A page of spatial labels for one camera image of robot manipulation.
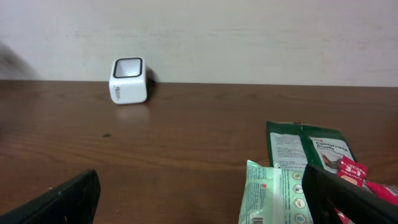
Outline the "white green 3M package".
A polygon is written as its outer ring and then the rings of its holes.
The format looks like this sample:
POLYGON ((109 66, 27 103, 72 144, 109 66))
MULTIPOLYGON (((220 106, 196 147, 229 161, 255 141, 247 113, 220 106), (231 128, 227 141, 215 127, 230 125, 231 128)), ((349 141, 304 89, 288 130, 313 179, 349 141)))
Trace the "white green 3M package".
POLYGON ((335 174, 344 157, 356 161, 338 129, 268 121, 266 131, 272 167, 303 171, 313 164, 335 174))

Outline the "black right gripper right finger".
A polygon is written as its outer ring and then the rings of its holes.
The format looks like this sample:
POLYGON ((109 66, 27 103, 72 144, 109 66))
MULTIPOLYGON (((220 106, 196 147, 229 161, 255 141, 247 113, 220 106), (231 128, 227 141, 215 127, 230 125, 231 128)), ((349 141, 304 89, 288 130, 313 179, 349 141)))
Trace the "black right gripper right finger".
POLYGON ((342 212, 354 223, 397 224, 397 206, 318 166, 308 164, 302 188, 315 224, 341 223, 342 212))

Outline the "red tube package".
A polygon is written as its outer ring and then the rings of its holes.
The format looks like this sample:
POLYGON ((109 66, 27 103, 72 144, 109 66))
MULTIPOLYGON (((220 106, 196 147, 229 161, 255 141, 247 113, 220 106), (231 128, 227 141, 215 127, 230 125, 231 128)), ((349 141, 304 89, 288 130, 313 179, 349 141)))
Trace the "red tube package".
POLYGON ((337 176, 360 188, 363 188, 367 173, 367 166, 359 164, 351 160, 349 157, 343 156, 342 160, 340 161, 337 176))

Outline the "mint green wipes pack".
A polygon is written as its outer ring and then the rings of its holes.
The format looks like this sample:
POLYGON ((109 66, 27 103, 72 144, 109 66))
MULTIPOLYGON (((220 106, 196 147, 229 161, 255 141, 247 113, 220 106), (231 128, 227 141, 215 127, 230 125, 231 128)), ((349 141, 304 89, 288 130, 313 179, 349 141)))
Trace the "mint green wipes pack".
POLYGON ((302 188, 303 172, 246 163, 239 224, 313 223, 302 188))

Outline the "red candy bag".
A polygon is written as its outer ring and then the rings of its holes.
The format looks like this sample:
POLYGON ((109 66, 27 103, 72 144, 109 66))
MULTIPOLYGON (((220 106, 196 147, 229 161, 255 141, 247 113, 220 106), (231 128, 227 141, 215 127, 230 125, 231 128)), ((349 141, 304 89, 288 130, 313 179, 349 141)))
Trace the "red candy bag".
POLYGON ((396 186, 382 185, 370 181, 367 181, 367 186, 378 197, 393 203, 394 205, 398 205, 398 193, 396 186))

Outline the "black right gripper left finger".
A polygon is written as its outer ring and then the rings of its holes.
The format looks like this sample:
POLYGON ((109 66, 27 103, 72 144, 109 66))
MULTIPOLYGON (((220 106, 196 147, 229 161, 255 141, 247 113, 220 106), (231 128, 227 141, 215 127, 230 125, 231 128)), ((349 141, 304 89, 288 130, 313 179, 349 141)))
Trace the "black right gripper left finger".
POLYGON ((86 170, 41 196, 1 215, 1 223, 92 224, 101 185, 94 169, 86 170))

